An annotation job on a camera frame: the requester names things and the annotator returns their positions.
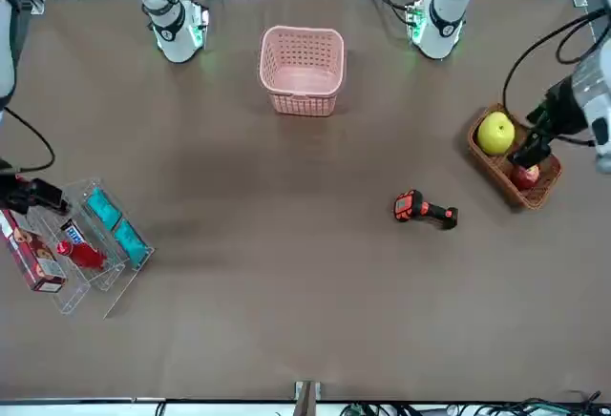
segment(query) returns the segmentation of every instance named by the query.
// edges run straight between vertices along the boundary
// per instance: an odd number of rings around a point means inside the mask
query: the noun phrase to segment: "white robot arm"
[[[0,109],[9,103],[15,88],[18,1],[0,0]]]
[[[421,0],[414,6],[412,42],[428,58],[443,59],[458,42],[470,0]]]
[[[190,0],[142,0],[158,46],[173,63],[184,63],[203,47],[207,10]]]

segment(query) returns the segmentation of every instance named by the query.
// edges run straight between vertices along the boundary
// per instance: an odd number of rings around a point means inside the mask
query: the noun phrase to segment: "brown table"
[[[556,143],[556,191],[516,214],[464,154],[513,61],[579,14],[474,0],[464,40],[431,62],[371,0],[231,0],[213,6],[208,50],[177,66],[136,2],[49,4],[12,107],[56,147],[48,180],[103,177],[158,251],[103,321],[58,314],[3,248],[0,397],[288,398],[314,379],[329,399],[608,401],[611,177]],[[344,36],[331,118],[272,112],[257,54],[275,24]],[[525,114],[570,71],[541,49],[510,104]],[[1,150],[45,156],[8,119]],[[411,187],[458,207],[458,227],[397,223]]]

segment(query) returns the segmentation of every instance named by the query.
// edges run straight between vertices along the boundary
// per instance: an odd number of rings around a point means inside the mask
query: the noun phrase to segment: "green led light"
[[[193,37],[193,42],[196,47],[203,46],[203,32],[202,29],[197,27],[189,27],[189,32],[191,33],[191,37]]]

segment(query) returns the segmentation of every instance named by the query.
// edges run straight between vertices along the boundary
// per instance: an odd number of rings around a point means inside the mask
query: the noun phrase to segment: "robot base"
[[[408,22],[415,25],[408,26],[408,39],[428,58],[441,60],[450,54],[460,39],[464,22],[460,23],[451,36],[442,37],[429,17],[431,1],[420,0],[408,6]]]
[[[208,10],[190,1],[185,5],[185,20],[176,33],[173,41],[167,41],[158,32],[153,31],[157,45],[165,57],[172,63],[185,63],[205,45],[208,31]]]

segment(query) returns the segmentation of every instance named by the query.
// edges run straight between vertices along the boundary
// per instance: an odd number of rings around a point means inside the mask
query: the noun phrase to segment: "pink basket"
[[[326,117],[344,80],[344,39],[336,30],[270,28],[259,76],[277,112]]]

